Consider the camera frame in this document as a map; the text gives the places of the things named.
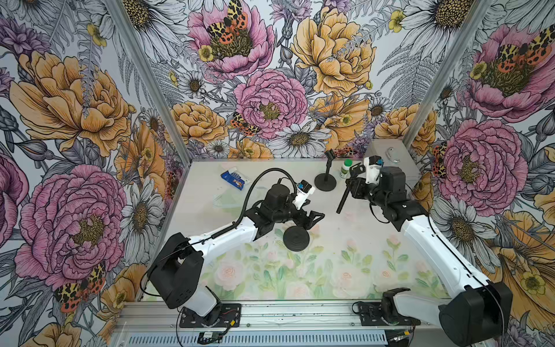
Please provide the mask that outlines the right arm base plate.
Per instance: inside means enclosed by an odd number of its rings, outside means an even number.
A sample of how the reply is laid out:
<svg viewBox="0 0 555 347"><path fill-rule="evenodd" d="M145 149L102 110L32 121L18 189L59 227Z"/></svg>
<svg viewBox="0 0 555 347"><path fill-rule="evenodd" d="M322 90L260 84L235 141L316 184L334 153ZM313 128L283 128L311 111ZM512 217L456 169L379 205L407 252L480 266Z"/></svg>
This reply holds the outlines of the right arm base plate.
<svg viewBox="0 0 555 347"><path fill-rule="evenodd" d="M353 303L351 311L358 316L360 323L364 327L370 326L411 326L421 324L416 318L409 318L399 315L390 307L383 308L381 302L362 302Z"/></svg>

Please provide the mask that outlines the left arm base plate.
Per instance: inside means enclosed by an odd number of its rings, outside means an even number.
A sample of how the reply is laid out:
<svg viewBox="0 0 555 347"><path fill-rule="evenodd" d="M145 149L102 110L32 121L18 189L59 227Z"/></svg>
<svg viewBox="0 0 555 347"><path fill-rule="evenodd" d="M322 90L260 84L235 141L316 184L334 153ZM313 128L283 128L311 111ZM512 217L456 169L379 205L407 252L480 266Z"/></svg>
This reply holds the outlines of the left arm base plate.
<svg viewBox="0 0 555 347"><path fill-rule="evenodd" d="M180 314L180 328L238 328L240 326L242 305L238 303L219 303L206 316L200 316L184 308Z"/></svg>

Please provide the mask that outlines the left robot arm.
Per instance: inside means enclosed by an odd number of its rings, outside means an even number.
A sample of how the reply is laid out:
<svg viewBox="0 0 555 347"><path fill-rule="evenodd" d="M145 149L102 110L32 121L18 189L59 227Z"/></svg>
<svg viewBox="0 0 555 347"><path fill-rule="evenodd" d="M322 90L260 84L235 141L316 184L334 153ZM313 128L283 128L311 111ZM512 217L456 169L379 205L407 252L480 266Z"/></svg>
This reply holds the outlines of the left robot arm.
<svg viewBox="0 0 555 347"><path fill-rule="evenodd" d="M196 237L172 235L147 271L147 279L169 309L184 307L201 318L215 317L221 311L221 302L208 287L201 285L203 267L241 244L262 238L276 224L286 222L293 223L283 234L286 248L292 252L305 250L310 242L309 230L325 217L304 210L315 190L305 181L297 184L296 192L277 183L263 200L244 211L239 222Z"/></svg>

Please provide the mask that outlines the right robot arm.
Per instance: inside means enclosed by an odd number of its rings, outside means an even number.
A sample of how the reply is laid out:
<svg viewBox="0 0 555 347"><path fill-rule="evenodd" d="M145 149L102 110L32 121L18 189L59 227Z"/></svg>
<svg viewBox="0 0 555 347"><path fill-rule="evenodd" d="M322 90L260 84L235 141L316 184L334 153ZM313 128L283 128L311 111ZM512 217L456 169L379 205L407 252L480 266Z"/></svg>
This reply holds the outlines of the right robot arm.
<svg viewBox="0 0 555 347"><path fill-rule="evenodd" d="M377 206L387 223L413 243L438 275L449 299L432 299L407 288L383 293L382 320L400 325L412 318L443 329L457 346L504 338L513 293L493 283L436 228L429 213L407 193L406 175L394 166L358 163L350 169L344 196Z"/></svg>

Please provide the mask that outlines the black round stand base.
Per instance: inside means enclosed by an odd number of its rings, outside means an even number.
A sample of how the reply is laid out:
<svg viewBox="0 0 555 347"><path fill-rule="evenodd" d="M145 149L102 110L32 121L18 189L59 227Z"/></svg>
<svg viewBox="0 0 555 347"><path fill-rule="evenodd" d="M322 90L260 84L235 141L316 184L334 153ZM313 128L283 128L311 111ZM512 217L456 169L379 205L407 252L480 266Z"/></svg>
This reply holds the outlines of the black round stand base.
<svg viewBox="0 0 555 347"><path fill-rule="evenodd" d="M331 192L337 186L335 177L330 173L318 174L314 179L314 186L323 192Z"/></svg>

